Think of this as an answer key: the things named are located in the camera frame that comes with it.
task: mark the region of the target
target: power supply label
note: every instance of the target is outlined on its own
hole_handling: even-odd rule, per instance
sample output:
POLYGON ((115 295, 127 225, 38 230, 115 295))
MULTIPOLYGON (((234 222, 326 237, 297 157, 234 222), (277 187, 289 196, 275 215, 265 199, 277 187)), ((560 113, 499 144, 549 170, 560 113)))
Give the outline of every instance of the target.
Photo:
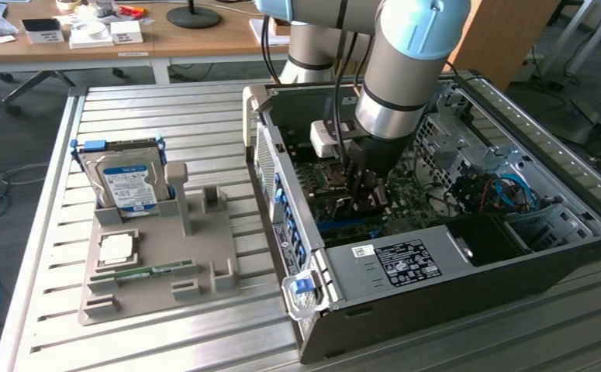
POLYGON ((144 165, 107 168, 103 174, 119 209, 143 212, 155 206, 158 199, 154 186, 146 182, 148 168, 144 165))
POLYGON ((421 240, 376 248, 376 256, 394 287, 441 275, 441 270, 421 240))

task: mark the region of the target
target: aluminum table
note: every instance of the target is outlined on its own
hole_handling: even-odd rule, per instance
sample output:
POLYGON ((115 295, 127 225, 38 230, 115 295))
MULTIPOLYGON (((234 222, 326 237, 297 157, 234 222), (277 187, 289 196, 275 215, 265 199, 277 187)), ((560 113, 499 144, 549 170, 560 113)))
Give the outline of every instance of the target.
POLYGON ((242 147, 242 90, 262 82, 91 88, 68 98, 3 331, 0 371, 601 370, 601 261, 539 296, 322 363, 298 364, 242 147), (67 144, 158 133, 167 158, 187 162, 186 192, 219 184, 227 193, 242 293, 82 326, 94 192, 67 144))

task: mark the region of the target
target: small white box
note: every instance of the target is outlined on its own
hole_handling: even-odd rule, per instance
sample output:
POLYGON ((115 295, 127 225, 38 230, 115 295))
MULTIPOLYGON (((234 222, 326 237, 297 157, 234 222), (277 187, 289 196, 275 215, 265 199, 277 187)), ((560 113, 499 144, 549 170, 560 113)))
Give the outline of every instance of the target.
POLYGON ((84 33, 71 32, 71 49, 95 48, 95 47, 112 47, 112 36, 106 31, 103 36, 91 37, 84 33))
POLYGON ((32 44, 62 43, 62 25, 56 19, 23 19, 22 24, 32 44))
POLYGON ((139 21, 112 22, 110 26, 112 27, 111 33, 115 44, 132 44, 144 42, 142 29, 139 27, 139 21))

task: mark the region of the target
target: motherboard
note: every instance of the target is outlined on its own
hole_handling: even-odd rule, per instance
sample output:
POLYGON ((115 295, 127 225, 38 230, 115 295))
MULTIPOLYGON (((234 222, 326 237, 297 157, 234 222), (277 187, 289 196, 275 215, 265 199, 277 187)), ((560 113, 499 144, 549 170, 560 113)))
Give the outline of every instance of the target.
POLYGON ((291 159, 326 247, 424 229, 440 217, 408 167, 409 162, 400 162, 388 176, 385 210, 344 219, 337 216, 337 208, 350 193, 341 162, 319 159, 302 150, 291 154, 291 159))

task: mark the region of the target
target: hard drive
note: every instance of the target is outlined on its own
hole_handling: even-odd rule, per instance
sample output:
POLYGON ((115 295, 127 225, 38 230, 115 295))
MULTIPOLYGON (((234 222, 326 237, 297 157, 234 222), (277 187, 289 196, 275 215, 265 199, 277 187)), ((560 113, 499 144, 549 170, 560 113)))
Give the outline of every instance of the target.
POLYGON ((72 156, 90 179, 100 208, 118 208, 123 217, 158 211, 158 201, 170 199, 165 180, 162 138, 107 142, 72 141, 72 156))

